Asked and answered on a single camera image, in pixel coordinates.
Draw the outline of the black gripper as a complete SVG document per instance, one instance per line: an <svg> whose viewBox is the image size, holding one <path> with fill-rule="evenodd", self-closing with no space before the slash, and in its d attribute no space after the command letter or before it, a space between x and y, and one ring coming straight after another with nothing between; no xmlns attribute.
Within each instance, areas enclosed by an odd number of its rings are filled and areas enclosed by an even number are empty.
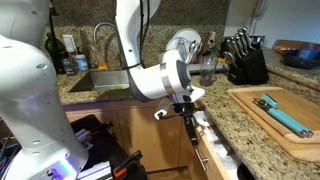
<svg viewBox="0 0 320 180"><path fill-rule="evenodd" d="M184 117L184 124L185 124L185 129L186 129L187 135L191 141L191 144L193 146L197 146L199 144L199 142L197 139L195 126L192 121L191 115L194 114L195 112L199 111L199 108L196 108L194 103L188 102L188 103L174 103L173 109L177 115L185 116Z"/></svg>

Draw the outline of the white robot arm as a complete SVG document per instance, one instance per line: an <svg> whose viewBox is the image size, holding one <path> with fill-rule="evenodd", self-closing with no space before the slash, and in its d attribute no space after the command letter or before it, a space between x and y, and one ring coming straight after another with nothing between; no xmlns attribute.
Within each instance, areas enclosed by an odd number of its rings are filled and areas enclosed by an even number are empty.
<svg viewBox="0 0 320 180"><path fill-rule="evenodd" d="M205 91L190 84L176 50L144 68L137 37L161 0L116 0L115 28L133 97L148 102L174 95L192 104ZM50 0L0 0L0 116L21 145L1 180L76 180L89 152L73 131L50 60L35 43L49 21Z"/></svg>

